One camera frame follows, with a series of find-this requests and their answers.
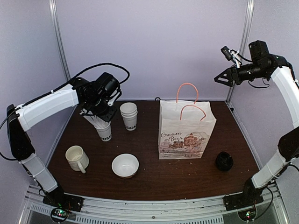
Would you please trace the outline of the white paper takeout bag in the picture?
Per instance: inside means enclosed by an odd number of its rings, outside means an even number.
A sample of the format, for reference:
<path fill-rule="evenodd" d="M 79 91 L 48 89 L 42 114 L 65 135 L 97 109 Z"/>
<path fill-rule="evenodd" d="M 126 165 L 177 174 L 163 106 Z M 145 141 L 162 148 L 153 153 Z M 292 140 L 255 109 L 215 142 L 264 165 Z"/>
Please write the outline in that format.
<path fill-rule="evenodd" d="M 183 86 L 196 91 L 193 101 L 179 100 Z M 183 83 L 175 100 L 160 100 L 158 152 L 161 160 L 200 159 L 210 140 L 216 118 L 208 101 L 198 101 L 199 92 L 192 83 Z"/>

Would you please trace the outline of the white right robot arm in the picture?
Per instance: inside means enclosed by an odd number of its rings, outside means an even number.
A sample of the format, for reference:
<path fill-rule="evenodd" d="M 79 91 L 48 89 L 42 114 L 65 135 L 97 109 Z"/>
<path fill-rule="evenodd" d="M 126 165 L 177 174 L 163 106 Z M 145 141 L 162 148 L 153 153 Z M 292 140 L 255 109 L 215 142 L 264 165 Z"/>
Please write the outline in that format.
<path fill-rule="evenodd" d="M 233 62 L 233 66 L 216 76 L 214 81 L 229 87 L 256 79 L 273 81 L 282 95 L 293 126 L 290 132 L 280 138 L 275 154 L 260 171 L 245 182 L 243 192 L 237 196 L 242 205 L 249 206 L 261 195 L 268 183 L 277 179 L 299 157 L 299 82 L 292 64 L 283 56 L 270 53 L 264 41 L 257 40 L 249 44 L 251 59 L 247 64 L 241 62 L 243 56 L 236 50 L 224 46 L 221 52 L 228 61 Z"/>

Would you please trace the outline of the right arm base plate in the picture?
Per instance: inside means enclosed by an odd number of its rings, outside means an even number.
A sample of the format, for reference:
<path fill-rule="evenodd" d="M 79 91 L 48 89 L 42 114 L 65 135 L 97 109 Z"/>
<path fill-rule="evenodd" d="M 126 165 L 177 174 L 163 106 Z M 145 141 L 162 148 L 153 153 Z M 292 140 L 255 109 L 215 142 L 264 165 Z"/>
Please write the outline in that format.
<path fill-rule="evenodd" d="M 263 197 L 257 196 L 253 198 L 247 198 L 243 196 L 243 193 L 238 193 L 235 195 L 226 194 L 223 197 L 223 202 L 226 211 L 243 209 L 246 207 L 254 206 L 255 204 L 262 203 Z"/>

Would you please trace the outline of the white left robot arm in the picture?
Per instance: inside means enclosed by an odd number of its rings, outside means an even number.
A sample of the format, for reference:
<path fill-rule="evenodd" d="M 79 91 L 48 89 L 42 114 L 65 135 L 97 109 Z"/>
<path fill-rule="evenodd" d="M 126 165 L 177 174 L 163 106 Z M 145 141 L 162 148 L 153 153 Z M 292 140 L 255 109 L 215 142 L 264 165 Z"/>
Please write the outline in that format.
<path fill-rule="evenodd" d="M 54 176 L 37 156 L 27 131 L 44 119 L 67 108 L 81 106 L 82 116 L 110 122 L 116 114 L 115 100 L 121 96 L 121 84 L 104 72 L 95 81 L 75 78 L 38 99 L 7 107 L 7 135 L 12 156 L 36 179 L 49 200 L 57 207 L 67 203 L 67 196 Z"/>

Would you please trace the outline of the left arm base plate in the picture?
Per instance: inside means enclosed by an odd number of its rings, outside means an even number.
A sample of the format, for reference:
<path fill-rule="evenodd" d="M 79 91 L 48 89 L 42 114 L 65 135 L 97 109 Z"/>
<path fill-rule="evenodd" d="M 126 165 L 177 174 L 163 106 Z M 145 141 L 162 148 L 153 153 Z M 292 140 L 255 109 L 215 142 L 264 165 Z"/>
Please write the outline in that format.
<path fill-rule="evenodd" d="M 72 196 L 68 194 L 50 194 L 45 192 L 43 203 L 51 205 L 66 211 L 80 212 L 83 206 L 84 199 L 79 196 Z"/>

